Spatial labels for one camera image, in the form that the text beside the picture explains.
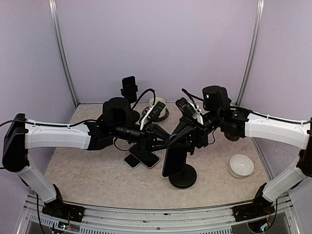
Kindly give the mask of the black plate phone stand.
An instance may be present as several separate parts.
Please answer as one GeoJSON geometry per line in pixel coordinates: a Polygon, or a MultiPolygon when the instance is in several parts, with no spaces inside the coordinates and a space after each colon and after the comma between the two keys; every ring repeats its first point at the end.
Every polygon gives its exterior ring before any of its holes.
{"type": "Polygon", "coordinates": [[[224,136],[229,141],[238,141],[240,139],[239,136],[235,136],[235,135],[228,134],[228,133],[224,133],[224,136]]]}

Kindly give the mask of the tall black clamp phone stand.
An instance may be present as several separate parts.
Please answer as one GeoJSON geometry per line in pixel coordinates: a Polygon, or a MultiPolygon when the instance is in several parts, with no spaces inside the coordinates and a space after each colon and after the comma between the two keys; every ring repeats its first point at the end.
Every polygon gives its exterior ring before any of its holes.
{"type": "Polygon", "coordinates": [[[138,86],[123,84],[120,91],[121,95],[128,101],[128,108],[131,109],[131,104],[137,101],[138,86]]]}

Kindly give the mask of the short black phone stand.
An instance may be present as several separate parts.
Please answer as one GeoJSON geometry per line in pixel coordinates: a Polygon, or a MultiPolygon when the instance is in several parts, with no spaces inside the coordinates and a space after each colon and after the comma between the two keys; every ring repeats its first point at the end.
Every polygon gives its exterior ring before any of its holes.
{"type": "Polygon", "coordinates": [[[187,189],[192,187],[197,179],[197,173],[194,167],[186,163],[187,151],[186,149],[178,150],[180,155],[180,162],[182,170],[177,175],[169,176],[169,182],[176,188],[187,189]]]}

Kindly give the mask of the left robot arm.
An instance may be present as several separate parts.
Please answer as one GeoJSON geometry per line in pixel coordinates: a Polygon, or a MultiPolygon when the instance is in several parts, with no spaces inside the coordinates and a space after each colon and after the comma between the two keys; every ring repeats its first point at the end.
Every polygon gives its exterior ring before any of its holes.
{"type": "Polygon", "coordinates": [[[17,174],[37,194],[44,203],[44,214],[70,217],[73,207],[63,201],[59,188],[31,161],[29,151],[52,152],[56,148],[100,151],[114,145],[118,139],[133,143],[146,152],[162,150],[169,134],[151,121],[164,109],[165,104],[158,101],[140,117],[127,99],[114,97],[104,102],[98,119],[74,124],[40,122],[19,113],[1,123],[1,126],[9,125],[3,139],[2,167],[17,174]]]}

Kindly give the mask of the black phone crossing stack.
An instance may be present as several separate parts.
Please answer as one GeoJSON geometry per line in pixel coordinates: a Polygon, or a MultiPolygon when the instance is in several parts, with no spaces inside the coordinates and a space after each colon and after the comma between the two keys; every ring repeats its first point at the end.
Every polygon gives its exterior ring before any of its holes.
{"type": "Polygon", "coordinates": [[[187,150],[183,148],[168,148],[166,150],[162,176],[175,176],[182,172],[186,162],[187,150]]]}

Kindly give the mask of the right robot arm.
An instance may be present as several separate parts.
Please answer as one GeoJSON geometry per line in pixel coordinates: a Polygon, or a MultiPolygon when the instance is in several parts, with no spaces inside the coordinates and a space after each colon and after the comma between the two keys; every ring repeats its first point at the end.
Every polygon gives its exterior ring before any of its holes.
{"type": "Polygon", "coordinates": [[[225,138],[238,141],[251,138],[272,176],[246,205],[233,207],[236,221],[277,213],[277,200],[312,175],[312,122],[260,114],[232,106],[226,88],[208,86],[202,90],[203,114],[194,96],[176,101],[182,113],[179,124],[166,138],[163,177],[180,189],[194,185],[196,170],[186,163],[187,154],[208,146],[208,135],[220,130],[225,138]]]}

